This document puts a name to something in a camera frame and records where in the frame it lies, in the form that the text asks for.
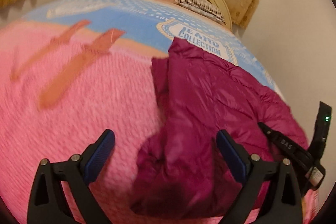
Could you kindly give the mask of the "magenta puffer jacket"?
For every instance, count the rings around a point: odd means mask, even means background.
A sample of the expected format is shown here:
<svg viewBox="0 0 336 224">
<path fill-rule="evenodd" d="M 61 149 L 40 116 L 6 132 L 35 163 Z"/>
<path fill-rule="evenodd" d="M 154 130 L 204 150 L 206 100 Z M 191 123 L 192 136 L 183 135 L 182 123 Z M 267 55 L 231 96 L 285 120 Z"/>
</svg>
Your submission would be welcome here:
<svg viewBox="0 0 336 224">
<path fill-rule="evenodd" d="M 264 123 L 301 147 L 307 138 L 289 106 L 251 74 L 188 41 L 175 38 L 165 59 L 153 59 L 161 129 L 138 153 L 130 208 L 164 219 L 223 216 L 240 192 L 215 137 L 226 130 L 249 153 L 278 161 Z"/>
</svg>

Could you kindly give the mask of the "blue and pink bedspread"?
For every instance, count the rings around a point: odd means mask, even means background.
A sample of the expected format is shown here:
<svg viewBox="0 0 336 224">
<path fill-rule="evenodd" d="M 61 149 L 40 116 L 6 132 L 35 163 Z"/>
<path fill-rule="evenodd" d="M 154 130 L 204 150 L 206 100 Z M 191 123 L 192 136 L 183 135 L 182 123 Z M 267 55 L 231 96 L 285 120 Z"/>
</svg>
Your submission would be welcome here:
<svg viewBox="0 0 336 224">
<path fill-rule="evenodd" d="M 107 128 L 117 145 L 94 196 L 114 223 L 159 223 L 131 212 L 129 195 L 138 151 L 164 120 L 151 60 L 167 56 L 174 37 L 245 70 L 280 103 L 275 125 L 296 125 L 268 72 L 207 18 L 157 0 L 49 3 L 1 29 L 1 199 L 19 223 L 40 160 L 66 160 Z"/>
</svg>

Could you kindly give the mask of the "striped grey pillow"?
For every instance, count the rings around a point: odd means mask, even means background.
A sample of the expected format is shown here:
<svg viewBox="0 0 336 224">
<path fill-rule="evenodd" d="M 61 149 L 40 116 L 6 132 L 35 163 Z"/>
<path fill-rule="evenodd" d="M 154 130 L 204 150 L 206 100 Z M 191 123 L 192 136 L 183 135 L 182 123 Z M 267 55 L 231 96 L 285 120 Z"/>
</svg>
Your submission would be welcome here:
<svg viewBox="0 0 336 224">
<path fill-rule="evenodd" d="M 226 25 L 226 20 L 220 9 L 207 0 L 174 0 L 174 3 L 219 24 Z"/>
</svg>

